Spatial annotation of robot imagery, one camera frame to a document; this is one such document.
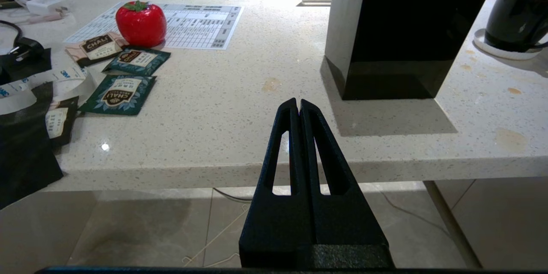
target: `power adapter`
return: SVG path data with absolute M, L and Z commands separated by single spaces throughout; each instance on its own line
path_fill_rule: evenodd
M 29 12 L 36 15 L 52 15 L 68 11 L 64 0 L 29 0 L 25 3 Z

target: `coaster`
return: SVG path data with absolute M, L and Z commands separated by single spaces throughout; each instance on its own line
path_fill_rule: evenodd
M 135 116 L 145 104 L 155 79 L 156 76 L 107 75 L 78 110 Z
M 542 51 L 542 48 L 529 49 L 527 52 L 514 52 L 495 48 L 485 42 L 485 29 L 477 30 L 474 33 L 474 44 L 478 49 L 488 54 L 509 60 L 530 60 Z

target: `paper sheet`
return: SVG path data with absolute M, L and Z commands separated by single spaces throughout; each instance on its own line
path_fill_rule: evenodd
M 166 15 L 168 48 L 226 50 L 243 11 L 241 6 L 155 4 Z M 120 2 L 104 12 L 65 42 L 88 40 L 108 31 L 119 33 L 115 16 L 122 5 Z

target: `green tea bag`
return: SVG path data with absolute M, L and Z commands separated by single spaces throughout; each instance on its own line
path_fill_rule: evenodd
M 155 79 L 156 76 L 107 75 L 78 110 L 135 116 L 145 104 Z
M 115 69 L 133 75 L 151 76 L 170 56 L 170 52 L 160 50 L 126 48 L 103 71 Z

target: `black mug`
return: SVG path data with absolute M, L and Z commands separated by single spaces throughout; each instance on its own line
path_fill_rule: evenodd
M 548 0 L 497 0 L 485 31 L 485 42 L 497 49 L 526 52 L 548 34 Z

